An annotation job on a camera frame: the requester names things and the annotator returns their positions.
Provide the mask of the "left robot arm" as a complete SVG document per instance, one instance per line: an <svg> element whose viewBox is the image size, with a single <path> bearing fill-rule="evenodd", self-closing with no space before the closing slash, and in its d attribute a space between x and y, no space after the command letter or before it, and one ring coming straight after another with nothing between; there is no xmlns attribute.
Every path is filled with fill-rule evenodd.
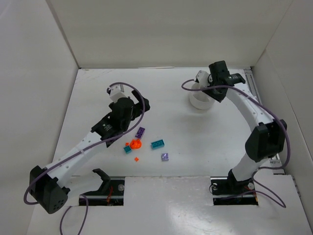
<svg viewBox="0 0 313 235"><path fill-rule="evenodd" d="M48 214L57 212L68 198L90 191L106 192L111 178L96 168L88 175L75 178L74 173L92 157L104 151L128 130L131 121L150 110L149 100L133 90L138 100L120 95L109 105L111 112L96 123L88 134L65 156L44 168L30 171L29 193Z"/></svg>

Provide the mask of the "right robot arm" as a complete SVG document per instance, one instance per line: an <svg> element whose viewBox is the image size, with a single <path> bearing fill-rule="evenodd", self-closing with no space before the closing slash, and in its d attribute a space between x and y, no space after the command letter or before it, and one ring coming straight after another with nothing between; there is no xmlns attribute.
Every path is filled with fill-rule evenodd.
<svg viewBox="0 0 313 235"><path fill-rule="evenodd" d="M228 173L227 182L234 188L248 182L269 157L283 150L283 131L287 125L284 120L275 120L273 115L260 107L244 78L238 73L231 74L225 61L209 65L209 70L207 82L210 90L206 93L218 102L228 98L243 115L251 130L245 142L245 155Z"/></svg>

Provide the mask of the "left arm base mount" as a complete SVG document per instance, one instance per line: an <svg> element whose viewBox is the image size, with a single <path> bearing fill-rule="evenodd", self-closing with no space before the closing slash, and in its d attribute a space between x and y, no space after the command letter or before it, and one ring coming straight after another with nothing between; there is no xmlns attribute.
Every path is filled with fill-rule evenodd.
<svg viewBox="0 0 313 235"><path fill-rule="evenodd" d="M123 206L125 177L110 177L101 169L94 169L93 173L101 179L97 190L83 193L89 206Z"/></svg>

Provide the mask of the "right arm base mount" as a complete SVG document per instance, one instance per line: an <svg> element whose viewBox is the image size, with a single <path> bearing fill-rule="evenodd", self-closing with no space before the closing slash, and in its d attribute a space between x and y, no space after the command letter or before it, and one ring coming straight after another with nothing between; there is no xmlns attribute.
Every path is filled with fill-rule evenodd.
<svg viewBox="0 0 313 235"><path fill-rule="evenodd" d="M258 205L253 182L230 186L226 178L213 178L209 187L214 206Z"/></svg>

